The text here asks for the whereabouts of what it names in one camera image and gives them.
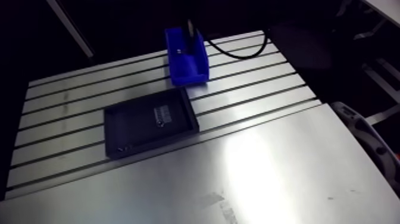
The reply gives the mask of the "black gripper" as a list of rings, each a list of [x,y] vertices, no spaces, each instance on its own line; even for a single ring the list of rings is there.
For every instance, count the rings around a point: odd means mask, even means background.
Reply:
[[[187,39],[187,53],[194,54],[195,53],[195,43],[197,37],[197,29],[193,24],[192,20],[187,19],[186,22],[186,39]]]

